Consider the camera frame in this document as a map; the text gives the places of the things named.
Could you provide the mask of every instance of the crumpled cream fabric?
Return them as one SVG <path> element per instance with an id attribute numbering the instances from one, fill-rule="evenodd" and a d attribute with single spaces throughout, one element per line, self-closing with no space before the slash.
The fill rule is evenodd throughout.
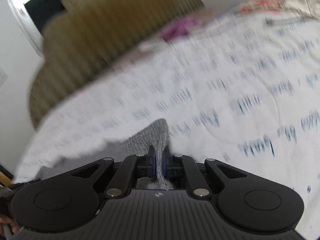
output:
<path id="1" fill-rule="evenodd" d="M 320 19 L 320 0 L 285 0 L 283 8 L 302 17 Z"/>

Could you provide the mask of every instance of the gray fabric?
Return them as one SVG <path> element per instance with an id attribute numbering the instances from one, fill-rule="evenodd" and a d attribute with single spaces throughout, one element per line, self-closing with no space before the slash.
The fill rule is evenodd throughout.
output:
<path id="1" fill-rule="evenodd" d="M 120 162 L 132 154 L 147 154 L 149 146 L 153 145 L 156 150 L 157 177 L 154 179 L 139 179 L 137 188 L 173 189 L 172 184 L 164 178 L 161 171 L 162 152 L 168 144 L 168 139 L 169 132 L 167 122 L 164 119 L 159 119 L 126 141 L 108 143 L 107 148 L 101 152 L 85 155 L 80 159 L 62 159 L 53 168 L 42 167 L 37 178 L 47 179 L 105 157 L 112 157 L 115 162 Z"/>

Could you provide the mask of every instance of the silver screw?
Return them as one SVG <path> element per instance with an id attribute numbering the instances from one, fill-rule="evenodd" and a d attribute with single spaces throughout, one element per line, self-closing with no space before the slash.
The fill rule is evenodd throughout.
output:
<path id="1" fill-rule="evenodd" d="M 117 197 L 121 195 L 122 191 L 119 188 L 110 188 L 106 191 L 106 194 L 110 197 Z"/>
<path id="2" fill-rule="evenodd" d="M 193 193 L 199 197 L 204 197 L 209 195 L 209 190 L 205 189 L 205 188 L 197 188 L 193 191 Z"/>

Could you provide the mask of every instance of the purple object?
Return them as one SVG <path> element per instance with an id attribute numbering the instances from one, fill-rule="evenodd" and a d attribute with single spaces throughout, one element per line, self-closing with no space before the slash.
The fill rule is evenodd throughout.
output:
<path id="1" fill-rule="evenodd" d="M 173 20 L 161 30 L 160 36 L 165 41 L 169 41 L 173 38 L 186 35 L 186 27 L 197 25 L 197 23 L 198 21 L 191 16 Z"/>

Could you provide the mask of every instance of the gray ribbed cloth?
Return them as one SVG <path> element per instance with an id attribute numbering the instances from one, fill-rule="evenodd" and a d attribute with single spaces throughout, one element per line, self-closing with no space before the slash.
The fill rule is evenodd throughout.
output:
<path id="1" fill-rule="evenodd" d="M 147 154 L 149 146 L 156 150 L 156 178 L 138 179 L 137 188 L 173 189 L 172 184 L 162 175 L 162 153 L 168 144 L 169 132 L 166 120 L 159 119 L 151 125 L 119 143 L 108 143 L 101 152 L 84 156 L 80 159 L 62 159 L 53 168 L 42 167 L 37 178 L 47 179 L 105 157 L 114 158 L 115 162 L 123 161 L 127 156 L 143 153 Z"/>

